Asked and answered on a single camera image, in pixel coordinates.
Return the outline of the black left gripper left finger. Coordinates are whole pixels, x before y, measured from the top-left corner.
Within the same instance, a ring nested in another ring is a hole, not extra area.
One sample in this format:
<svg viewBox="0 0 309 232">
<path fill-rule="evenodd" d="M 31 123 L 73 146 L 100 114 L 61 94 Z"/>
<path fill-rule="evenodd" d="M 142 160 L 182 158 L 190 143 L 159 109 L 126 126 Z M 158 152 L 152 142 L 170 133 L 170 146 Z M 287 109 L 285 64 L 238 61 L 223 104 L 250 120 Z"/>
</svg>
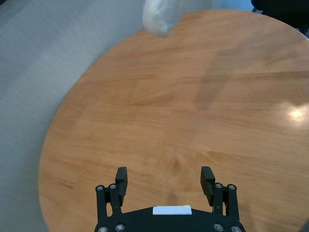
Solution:
<svg viewBox="0 0 309 232">
<path fill-rule="evenodd" d="M 115 182 L 107 187 L 103 185 L 96 186 L 97 198 L 97 216 L 107 218 L 106 205 L 109 203 L 112 207 L 112 216 L 122 214 L 124 197 L 127 189 L 127 168 L 119 167 L 115 176 Z"/>
</svg>

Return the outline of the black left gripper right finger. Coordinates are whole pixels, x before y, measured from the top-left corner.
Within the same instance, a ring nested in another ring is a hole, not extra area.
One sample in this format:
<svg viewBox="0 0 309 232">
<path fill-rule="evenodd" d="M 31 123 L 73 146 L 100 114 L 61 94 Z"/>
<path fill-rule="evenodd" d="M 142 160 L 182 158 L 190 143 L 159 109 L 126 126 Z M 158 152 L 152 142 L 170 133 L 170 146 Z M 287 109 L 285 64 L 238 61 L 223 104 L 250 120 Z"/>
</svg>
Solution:
<svg viewBox="0 0 309 232">
<path fill-rule="evenodd" d="M 223 215 L 223 205 L 225 205 L 225 215 L 239 219 L 237 187 L 235 185 L 223 186 L 216 182 L 214 174 L 208 166 L 201 167 L 200 183 L 213 213 Z"/>
</svg>

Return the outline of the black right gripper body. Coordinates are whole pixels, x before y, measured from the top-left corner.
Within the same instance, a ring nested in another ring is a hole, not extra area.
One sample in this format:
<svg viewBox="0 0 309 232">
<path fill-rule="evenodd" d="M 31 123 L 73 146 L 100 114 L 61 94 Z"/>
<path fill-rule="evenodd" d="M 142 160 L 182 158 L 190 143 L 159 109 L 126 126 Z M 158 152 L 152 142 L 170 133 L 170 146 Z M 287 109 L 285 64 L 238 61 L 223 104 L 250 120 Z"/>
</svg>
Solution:
<svg viewBox="0 0 309 232">
<path fill-rule="evenodd" d="M 252 0 L 251 3 L 264 15 L 292 27 L 309 24 L 309 0 Z"/>
</svg>

